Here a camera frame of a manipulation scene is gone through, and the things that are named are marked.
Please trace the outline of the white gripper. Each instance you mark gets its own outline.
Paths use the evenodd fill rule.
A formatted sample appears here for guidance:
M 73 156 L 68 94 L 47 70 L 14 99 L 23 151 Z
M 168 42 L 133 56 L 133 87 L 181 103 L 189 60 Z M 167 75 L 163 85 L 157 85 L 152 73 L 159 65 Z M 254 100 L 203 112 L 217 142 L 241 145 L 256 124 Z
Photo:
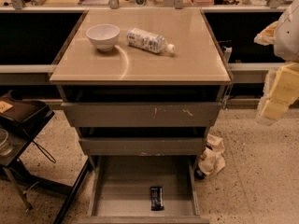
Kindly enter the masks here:
M 259 45 L 274 45 L 277 57 L 296 63 L 285 63 L 268 71 L 263 96 L 257 107 L 256 120 L 270 126 L 281 119 L 299 98 L 299 0 L 294 0 L 282 13 L 278 22 L 266 26 L 254 37 Z

